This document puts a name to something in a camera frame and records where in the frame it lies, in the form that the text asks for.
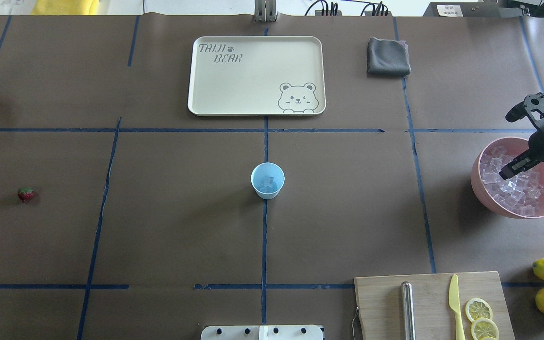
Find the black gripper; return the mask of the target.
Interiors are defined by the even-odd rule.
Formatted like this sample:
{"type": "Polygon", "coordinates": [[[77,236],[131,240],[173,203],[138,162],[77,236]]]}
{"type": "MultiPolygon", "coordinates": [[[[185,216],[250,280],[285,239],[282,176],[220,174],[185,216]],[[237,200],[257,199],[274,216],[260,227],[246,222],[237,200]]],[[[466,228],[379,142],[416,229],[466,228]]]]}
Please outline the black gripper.
{"type": "Polygon", "coordinates": [[[529,148],[525,152],[518,155],[518,157],[514,158],[513,161],[510,161],[508,164],[502,167],[499,171],[499,176],[503,180],[508,180],[521,172],[530,170],[538,164],[538,152],[533,148],[529,148]]]}

